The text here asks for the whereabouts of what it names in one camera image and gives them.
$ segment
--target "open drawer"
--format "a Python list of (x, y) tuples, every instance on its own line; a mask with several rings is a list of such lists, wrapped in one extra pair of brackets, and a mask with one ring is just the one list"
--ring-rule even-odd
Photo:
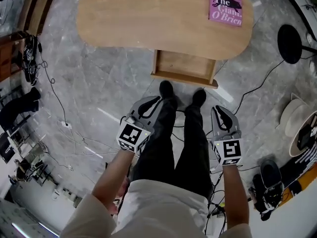
[(215, 60), (208, 58), (155, 50), (151, 75), (217, 89), (218, 83), (213, 79), (215, 63)]

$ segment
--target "white shirt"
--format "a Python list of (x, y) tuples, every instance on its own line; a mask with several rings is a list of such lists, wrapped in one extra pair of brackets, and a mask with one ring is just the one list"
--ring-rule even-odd
[[(61, 238), (206, 238), (208, 201), (188, 190), (153, 180), (130, 184), (117, 227), (105, 206), (88, 194), (62, 231)], [(247, 224), (221, 238), (252, 238)]]

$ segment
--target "forearm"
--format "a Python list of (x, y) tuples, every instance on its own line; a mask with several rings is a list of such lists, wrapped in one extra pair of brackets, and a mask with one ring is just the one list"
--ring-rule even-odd
[(133, 152), (120, 150), (96, 183), (92, 195), (106, 208), (109, 208), (114, 201), (129, 171), (133, 157)]
[(223, 166), (223, 179), (228, 229), (241, 223), (248, 224), (248, 199), (237, 166)]

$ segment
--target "book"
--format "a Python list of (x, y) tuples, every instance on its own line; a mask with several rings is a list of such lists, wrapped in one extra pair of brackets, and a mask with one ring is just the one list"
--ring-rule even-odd
[(242, 0), (210, 0), (209, 20), (242, 25)]

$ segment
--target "marble floor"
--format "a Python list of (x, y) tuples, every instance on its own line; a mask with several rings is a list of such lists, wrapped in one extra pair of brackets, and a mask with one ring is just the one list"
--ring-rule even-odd
[[(37, 84), (42, 94), (41, 108), (29, 124), (34, 130), (33, 136), (42, 139), (55, 158), (49, 159), (54, 166), (54, 178), (73, 192), (84, 195), (93, 188), (105, 169), (105, 162), (111, 161), (117, 152), (115, 137), (118, 121), (143, 96), (159, 94), (160, 81), (150, 76), (153, 51), (96, 48), (84, 43), (76, 31), (78, 1), (54, 0), (40, 36), (48, 74), (55, 79), (53, 87), (72, 129), (61, 124), (63, 110), (42, 68)], [(288, 0), (251, 1), (254, 27), (248, 47), (236, 58), (220, 61), (217, 65), (215, 79), (221, 89), (206, 89), (208, 99), (202, 107), (206, 133), (211, 130), (212, 106), (223, 105), (236, 110), (243, 93), (259, 86), (269, 70), (282, 61), (276, 41), (281, 25), (293, 25), (303, 43), (307, 44), (306, 28)], [(197, 88), (182, 83), (173, 83), (173, 86), (184, 106), (190, 103)], [(30, 89), (25, 81), (23, 87), (26, 91)], [(295, 65), (282, 63), (270, 74), (262, 88), (244, 98), (237, 113), (245, 139), (241, 169), (257, 166), (268, 155), (274, 155), (280, 166), (290, 158), (290, 140), (280, 130), (279, 119), (292, 92), (311, 107), (317, 107), (317, 83), (311, 76), (309, 59), (301, 59)], [(176, 125), (183, 122), (184, 116), (179, 113)], [(174, 134), (183, 139), (182, 128), (175, 128)], [(183, 142), (174, 136), (172, 142), (177, 160)], [(211, 150), (210, 159), (211, 167), (216, 168), (217, 162)], [(241, 172), (246, 188), (256, 172), (257, 169)], [(212, 179), (216, 180), (218, 175), (213, 175)]]

